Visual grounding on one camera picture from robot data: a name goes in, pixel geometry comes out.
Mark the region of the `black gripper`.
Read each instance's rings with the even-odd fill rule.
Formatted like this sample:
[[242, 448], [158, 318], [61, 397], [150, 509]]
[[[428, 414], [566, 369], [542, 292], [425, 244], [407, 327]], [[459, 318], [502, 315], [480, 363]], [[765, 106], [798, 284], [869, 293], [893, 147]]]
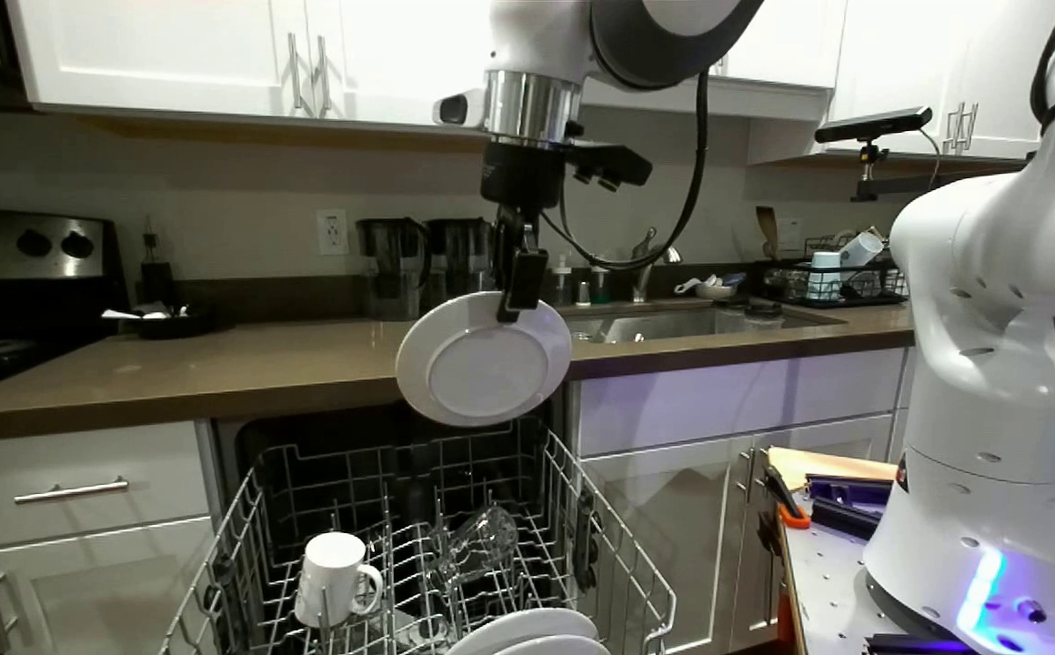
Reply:
[[[562, 169], [578, 177], [600, 177], [614, 186], [642, 186], [651, 177], [651, 160], [628, 146], [611, 140], [556, 140], [556, 146], [516, 146], [486, 140], [480, 166], [480, 197], [510, 209], [545, 209], [560, 203]], [[502, 301], [499, 318], [511, 323], [523, 310], [542, 298], [542, 252], [511, 252], [502, 266]]]

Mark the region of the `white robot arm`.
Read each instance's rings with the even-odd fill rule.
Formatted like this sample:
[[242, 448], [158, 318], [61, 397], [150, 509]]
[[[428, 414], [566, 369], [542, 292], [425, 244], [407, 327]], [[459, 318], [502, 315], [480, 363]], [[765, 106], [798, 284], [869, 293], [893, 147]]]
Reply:
[[[480, 197], [556, 203], [570, 111], [600, 77], [663, 90], [704, 71], [765, 0], [482, 0]], [[903, 469], [863, 563], [908, 616], [978, 650], [1055, 655], [1055, 25], [1028, 111], [1041, 147], [908, 198], [892, 259], [918, 374]]]

